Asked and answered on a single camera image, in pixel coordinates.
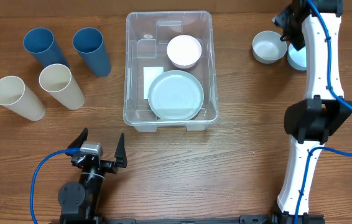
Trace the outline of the cream cup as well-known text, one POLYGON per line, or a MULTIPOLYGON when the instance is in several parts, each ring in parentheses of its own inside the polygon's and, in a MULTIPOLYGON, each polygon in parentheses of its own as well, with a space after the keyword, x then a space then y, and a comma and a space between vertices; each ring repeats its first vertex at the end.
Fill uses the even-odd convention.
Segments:
POLYGON ((39 75, 39 85, 69 110, 77 110, 85 103, 85 97, 66 65, 55 63, 45 67, 39 75))
POLYGON ((17 76, 0 79, 0 105, 31 121, 38 121, 46 114, 42 101, 17 76))

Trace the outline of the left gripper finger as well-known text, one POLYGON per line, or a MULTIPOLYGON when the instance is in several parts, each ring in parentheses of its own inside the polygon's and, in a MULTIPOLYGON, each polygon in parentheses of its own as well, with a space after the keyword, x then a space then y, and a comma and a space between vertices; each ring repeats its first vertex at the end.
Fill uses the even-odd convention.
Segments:
POLYGON ((117 167, 122 167, 122 168, 127 167, 127 155, 125 150, 124 133, 121 133, 114 157, 116 158, 117 167))
POLYGON ((87 140, 88 137, 88 128, 84 128, 81 134, 67 147, 71 148, 80 148, 82 144, 87 140))

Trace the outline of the light blue bowl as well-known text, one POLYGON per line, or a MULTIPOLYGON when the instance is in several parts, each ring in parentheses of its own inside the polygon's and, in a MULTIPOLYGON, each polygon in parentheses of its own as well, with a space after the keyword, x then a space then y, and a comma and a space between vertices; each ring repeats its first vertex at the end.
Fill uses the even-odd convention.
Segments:
POLYGON ((292 44, 289 44, 287 61, 292 68, 300 71, 306 71, 306 47, 296 50, 292 44))

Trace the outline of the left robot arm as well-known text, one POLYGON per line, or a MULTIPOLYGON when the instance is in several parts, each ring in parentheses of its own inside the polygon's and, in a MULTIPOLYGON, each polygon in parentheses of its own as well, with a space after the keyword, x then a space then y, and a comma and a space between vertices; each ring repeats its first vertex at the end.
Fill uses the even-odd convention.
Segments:
POLYGON ((108 223, 96 212, 105 174, 116 174, 119 168, 127 167, 123 133, 114 153, 115 161, 104 160, 101 143, 88 141, 87 137, 85 128, 68 146, 77 149, 67 155, 71 157, 72 165, 81 169, 81 174, 79 181, 66 183, 58 192, 60 223, 108 223))

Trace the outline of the pink bowl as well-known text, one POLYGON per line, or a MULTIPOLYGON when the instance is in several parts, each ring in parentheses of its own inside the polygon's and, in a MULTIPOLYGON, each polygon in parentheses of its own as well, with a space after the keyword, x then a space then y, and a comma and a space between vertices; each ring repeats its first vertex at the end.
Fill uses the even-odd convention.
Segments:
POLYGON ((167 56, 181 69, 193 67, 202 54, 201 43, 190 35, 178 35, 167 45, 167 56))

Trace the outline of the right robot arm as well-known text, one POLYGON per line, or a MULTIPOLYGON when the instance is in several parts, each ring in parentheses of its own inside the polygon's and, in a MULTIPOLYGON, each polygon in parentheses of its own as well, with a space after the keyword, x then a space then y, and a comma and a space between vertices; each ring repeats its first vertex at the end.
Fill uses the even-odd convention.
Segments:
POLYGON ((342 0, 296 0, 273 18, 282 29, 280 40, 289 41, 297 50, 307 49, 307 76, 304 100, 289 106, 284 129, 290 136, 285 179, 273 210, 272 223, 324 223, 321 215, 308 212, 308 198, 321 147, 350 116, 351 110, 337 102, 328 89, 344 97, 338 68, 338 32, 343 13, 342 0), (331 32, 332 49, 313 4, 331 32))

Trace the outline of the grey plate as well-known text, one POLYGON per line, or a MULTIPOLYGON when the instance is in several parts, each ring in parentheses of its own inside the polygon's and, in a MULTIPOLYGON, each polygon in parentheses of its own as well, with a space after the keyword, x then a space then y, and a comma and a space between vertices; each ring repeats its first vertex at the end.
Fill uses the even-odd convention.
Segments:
POLYGON ((154 79, 147 99, 152 112, 159 119, 186 121, 201 110, 204 90, 192 74, 169 70, 154 79))

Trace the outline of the grey bowl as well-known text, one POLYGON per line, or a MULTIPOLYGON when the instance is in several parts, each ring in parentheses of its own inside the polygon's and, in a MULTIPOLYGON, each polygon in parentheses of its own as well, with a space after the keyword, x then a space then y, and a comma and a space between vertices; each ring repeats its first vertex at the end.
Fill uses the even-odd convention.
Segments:
POLYGON ((270 30, 258 33, 252 41, 252 54, 263 64, 271 64, 281 59, 287 52, 287 43, 281 35, 270 30))

